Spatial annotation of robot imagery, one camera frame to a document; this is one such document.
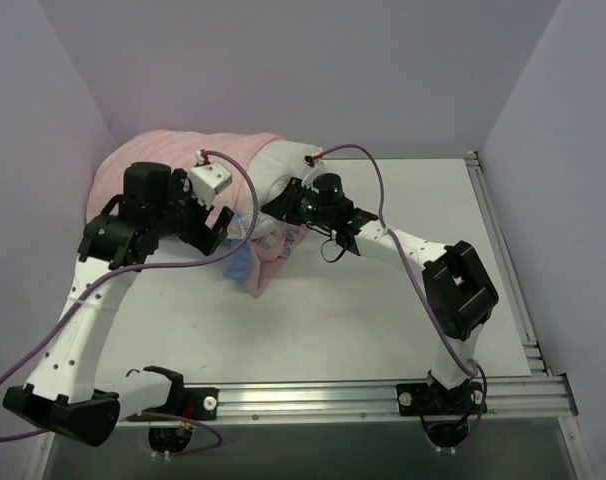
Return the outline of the aluminium rail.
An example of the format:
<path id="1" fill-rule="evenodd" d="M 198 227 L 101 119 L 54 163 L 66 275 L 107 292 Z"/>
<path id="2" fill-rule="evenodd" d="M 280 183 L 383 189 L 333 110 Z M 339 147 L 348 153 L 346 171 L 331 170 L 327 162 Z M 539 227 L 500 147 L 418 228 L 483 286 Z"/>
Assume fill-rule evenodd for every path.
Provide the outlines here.
<path id="1" fill-rule="evenodd" d="M 498 269 L 506 289 L 508 303 L 514 315 L 530 372 L 534 376 L 551 377 L 519 284 L 514 263 L 491 200 L 480 162 L 479 152 L 468 152 L 464 158 L 468 176 L 480 208 Z"/>
<path id="2" fill-rule="evenodd" d="M 48 436 L 29 479 L 587 479 L 567 381 L 495 378 L 479 428 L 438 453 L 417 419 L 398 412 L 391 381 L 227 384 L 215 422 L 223 444 L 164 460 L 140 424 L 101 447 Z"/>

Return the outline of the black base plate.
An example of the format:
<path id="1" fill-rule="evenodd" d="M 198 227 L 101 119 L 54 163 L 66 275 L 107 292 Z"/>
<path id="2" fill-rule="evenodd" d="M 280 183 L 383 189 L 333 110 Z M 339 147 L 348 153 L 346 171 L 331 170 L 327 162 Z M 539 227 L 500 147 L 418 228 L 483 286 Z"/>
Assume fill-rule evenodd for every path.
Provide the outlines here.
<path id="1" fill-rule="evenodd" d="M 181 417 L 198 421 L 211 421 L 217 418 L 219 390 L 215 387 L 188 387 L 184 389 L 179 403 Z"/>
<path id="2" fill-rule="evenodd" d="M 464 416 L 487 412 L 479 382 L 466 381 L 453 389 L 446 389 L 438 382 L 399 383 L 395 390 L 401 416 Z"/>

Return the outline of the pink blue pillowcase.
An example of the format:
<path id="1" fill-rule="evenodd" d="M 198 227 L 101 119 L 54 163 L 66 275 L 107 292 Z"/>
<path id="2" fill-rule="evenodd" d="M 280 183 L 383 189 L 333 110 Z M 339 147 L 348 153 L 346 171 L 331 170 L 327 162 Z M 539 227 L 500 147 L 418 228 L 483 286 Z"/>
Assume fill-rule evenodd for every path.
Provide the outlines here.
<path id="1" fill-rule="evenodd" d="M 173 170 L 188 171 L 196 164 L 197 150 L 211 150 L 228 155 L 247 172 L 252 158 L 275 140 L 286 139 L 271 133 L 203 134 L 155 130 L 141 134 L 121 145 L 98 167 L 86 205 L 86 219 L 90 221 L 96 217 L 109 200 L 123 191 L 125 170 L 135 162 L 162 163 Z M 255 298 L 262 295 L 307 234 L 303 227 L 287 227 L 280 223 L 275 234 L 260 242 L 251 239 L 225 262 L 224 277 L 242 285 Z"/>

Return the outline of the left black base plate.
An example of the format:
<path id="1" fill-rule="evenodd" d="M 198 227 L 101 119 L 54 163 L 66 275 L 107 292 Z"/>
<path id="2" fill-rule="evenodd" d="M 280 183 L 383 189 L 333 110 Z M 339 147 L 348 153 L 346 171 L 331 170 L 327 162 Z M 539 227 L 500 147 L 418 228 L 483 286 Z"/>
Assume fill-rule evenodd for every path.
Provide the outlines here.
<path id="1" fill-rule="evenodd" d="M 184 389 L 179 403 L 181 417 L 198 421 L 211 421 L 217 418 L 219 390 L 215 387 L 188 387 Z"/>

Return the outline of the aluminium right side rail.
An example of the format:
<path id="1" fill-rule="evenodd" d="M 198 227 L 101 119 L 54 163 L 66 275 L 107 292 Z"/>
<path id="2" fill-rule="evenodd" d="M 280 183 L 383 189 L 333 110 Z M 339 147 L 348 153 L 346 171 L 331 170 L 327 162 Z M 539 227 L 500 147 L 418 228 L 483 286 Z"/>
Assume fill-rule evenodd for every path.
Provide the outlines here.
<path id="1" fill-rule="evenodd" d="M 480 208 L 498 269 L 506 289 L 508 303 L 514 315 L 530 372 L 534 376 L 551 377 L 519 284 L 514 263 L 491 200 L 480 162 L 479 152 L 468 152 L 464 158 L 468 176 Z"/>

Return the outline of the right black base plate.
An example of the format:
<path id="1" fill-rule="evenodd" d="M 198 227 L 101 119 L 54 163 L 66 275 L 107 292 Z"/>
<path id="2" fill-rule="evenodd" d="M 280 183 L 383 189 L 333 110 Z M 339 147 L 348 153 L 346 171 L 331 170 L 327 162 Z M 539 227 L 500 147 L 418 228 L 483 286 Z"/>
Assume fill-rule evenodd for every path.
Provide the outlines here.
<path id="1" fill-rule="evenodd" d="M 399 383 L 395 390 L 401 416 L 464 416 L 487 412 L 479 382 L 466 381 L 453 389 L 446 389 L 438 382 Z"/>

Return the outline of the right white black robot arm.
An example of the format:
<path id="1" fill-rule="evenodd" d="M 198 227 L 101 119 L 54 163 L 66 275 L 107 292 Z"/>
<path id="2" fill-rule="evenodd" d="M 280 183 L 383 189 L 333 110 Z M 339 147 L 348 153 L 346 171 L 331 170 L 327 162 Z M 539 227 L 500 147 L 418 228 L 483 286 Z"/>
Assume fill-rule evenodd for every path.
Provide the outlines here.
<path id="1" fill-rule="evenodd" d="M 292 178 L 261 211 L 287 224 L 330 232 L 342 250 L 405 271 L 441 341 L 429 371 L 428 403 L 447 413 L 462 402 L 461 386 L 480 373 L 478 338 L 499 301 L 471 244 L 435 243 L 390 227 L 381 215 L 355 206 L 333 173 L 310 185 Z"/>

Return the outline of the aluminium front rail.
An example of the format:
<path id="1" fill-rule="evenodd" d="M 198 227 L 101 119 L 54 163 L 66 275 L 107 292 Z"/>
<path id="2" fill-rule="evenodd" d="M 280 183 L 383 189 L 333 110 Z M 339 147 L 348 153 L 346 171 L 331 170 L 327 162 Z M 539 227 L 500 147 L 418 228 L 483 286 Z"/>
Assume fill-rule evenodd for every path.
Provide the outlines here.
<path id="1" fill-rule="evenodd" d="M 48 436 L 29 479 L 587 479 L 567 381 L 495 378 L 479 428 L 438 453 L 417 419 L 398 412 L 391 381 L 227 384 L 215 422 L 223 444 L 164 460 L 140 424 L 101 447 Z"/>

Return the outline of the white pillow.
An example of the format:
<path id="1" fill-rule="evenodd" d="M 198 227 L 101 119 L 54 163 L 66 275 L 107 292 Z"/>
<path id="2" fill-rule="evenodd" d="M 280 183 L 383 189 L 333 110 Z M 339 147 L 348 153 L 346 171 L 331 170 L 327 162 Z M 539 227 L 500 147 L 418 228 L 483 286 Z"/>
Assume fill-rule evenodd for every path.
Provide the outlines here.
<path id="1" fill-rule="evenodd" d="M 262 147 L 247 168 L 256 191 L 258 210 L 278 197 L 292 177 L 307 180 L 319 172 L 310 167 L 305 158 L 321 151 L 314 145 L 287 140 L 275 140 Z M 278 220 L 260 211 L 251 239 L 260 242 L 275 234 L 280 225 Z"/>

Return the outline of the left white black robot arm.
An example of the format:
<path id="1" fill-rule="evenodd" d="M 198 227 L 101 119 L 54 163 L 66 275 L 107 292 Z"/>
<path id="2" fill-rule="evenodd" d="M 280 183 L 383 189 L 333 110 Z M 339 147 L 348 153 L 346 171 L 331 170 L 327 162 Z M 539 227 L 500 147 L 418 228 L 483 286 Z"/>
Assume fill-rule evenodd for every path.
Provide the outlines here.
<path id="1" fill-rule="evenodd" d="M 206 223 L 216 197 L 232 183 L 218 162 L 173 170 L 137 162 L 113 197 L 84 228 L 73 283 L 55 334 L 24 384 L 6 390 L 3 406 L 31 425 L 89 446 L 100 446 L 117 423 L 150 411 L 177 417 L 185 405 L 182 374 L 158 366 L 114 383 L 96 378 L 116 314 L 161 240 L 176 237 L 211 255 L 232 220 L 223 208 Z"/>

